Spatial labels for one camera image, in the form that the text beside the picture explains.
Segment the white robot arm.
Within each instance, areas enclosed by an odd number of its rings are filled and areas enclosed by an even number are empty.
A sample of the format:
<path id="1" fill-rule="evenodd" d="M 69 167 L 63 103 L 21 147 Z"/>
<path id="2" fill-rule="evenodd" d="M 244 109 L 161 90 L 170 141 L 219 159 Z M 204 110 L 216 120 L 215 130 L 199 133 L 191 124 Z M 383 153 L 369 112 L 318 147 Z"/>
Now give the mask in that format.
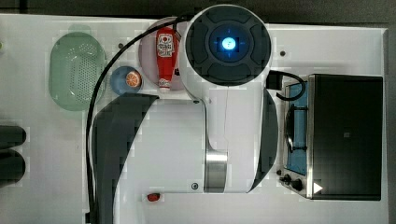
<path id="1" fill-rule="evenodd" d="M 147 224 L 145 206 L 170 194 L 259 186 L 277 148 L 271 50 L 264 22 L 243 7 L 195 15 L 176 50 L 183 92 L 125 93 L 96 115 L 92 224 Z"/>

